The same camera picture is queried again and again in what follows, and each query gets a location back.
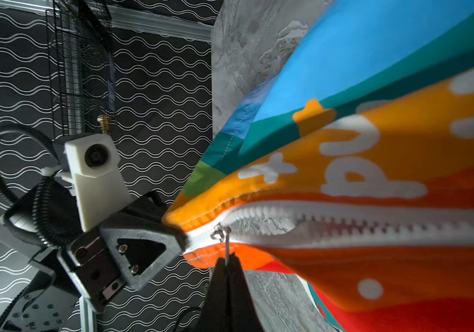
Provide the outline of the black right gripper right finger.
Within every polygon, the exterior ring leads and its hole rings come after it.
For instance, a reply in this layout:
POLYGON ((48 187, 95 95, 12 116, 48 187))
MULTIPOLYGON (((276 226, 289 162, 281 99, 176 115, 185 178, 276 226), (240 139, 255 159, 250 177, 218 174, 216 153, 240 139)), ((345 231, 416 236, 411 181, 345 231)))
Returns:
POLYGON ((241 261, 235 254, 227 264, 227 314, 230 331, 264 331, 256 313, 241 261))

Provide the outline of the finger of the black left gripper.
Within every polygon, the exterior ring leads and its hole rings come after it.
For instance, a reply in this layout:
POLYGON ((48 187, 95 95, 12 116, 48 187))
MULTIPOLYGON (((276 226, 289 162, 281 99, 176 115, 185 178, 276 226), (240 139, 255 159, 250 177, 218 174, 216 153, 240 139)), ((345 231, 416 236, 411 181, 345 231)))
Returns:
POLYGON ((126 285, 137 291, 185 249, 181 230, 123 212, 103 221, 100 235, 126 285))

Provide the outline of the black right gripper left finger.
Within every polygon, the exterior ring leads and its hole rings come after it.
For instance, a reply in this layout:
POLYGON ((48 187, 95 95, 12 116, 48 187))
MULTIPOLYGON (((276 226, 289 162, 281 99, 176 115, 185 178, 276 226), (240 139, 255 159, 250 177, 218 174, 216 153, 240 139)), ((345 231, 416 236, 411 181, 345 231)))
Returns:
POLYGON ((230 331, 228 281, 224 258, 219 258, 209 285, 205 304, 194 331, 230 331))

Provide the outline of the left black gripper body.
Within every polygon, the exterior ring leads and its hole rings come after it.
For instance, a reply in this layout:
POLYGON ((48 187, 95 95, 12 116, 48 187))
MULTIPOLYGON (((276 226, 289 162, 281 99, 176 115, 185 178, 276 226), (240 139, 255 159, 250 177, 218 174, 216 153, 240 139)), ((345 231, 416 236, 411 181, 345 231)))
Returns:
MULTIPOLYGON (((151 191, 116 213, 119 212, 162 224, 166 204, 157 192, 151 191)), ((101 238, 101 223, 69 243, 58 254, 72 283, 97 313, 103 313, 112 300, 128 287, 108 246, 101 238)))

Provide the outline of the rainbow cartoon kids jacket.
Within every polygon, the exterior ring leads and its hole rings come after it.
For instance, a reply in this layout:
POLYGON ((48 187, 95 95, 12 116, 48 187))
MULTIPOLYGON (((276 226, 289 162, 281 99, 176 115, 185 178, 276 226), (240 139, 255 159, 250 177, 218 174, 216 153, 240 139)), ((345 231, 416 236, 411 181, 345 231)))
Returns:
POLYGON ((474 1, 334 1, 163 221, 340 331, 474 331, 474 1))

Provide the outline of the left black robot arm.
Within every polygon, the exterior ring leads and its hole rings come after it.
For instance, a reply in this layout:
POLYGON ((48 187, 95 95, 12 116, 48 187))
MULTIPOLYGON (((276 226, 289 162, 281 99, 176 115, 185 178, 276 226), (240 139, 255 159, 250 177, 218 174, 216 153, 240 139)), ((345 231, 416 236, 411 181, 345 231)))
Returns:
POLYGON ((125 288, 143 289, 184 252, 184 236, 162 223, 166 205, 156 192, 133 198, 107 134, 51 140, 25 125, 0 127, 37 142, 56 165, 23 196, 0 173, 10 208, 0 216, 0 242, 28 259, 37 273, 0 317, 0 331, 59 331, 75 305, 82 326, 94 329, 125 288))

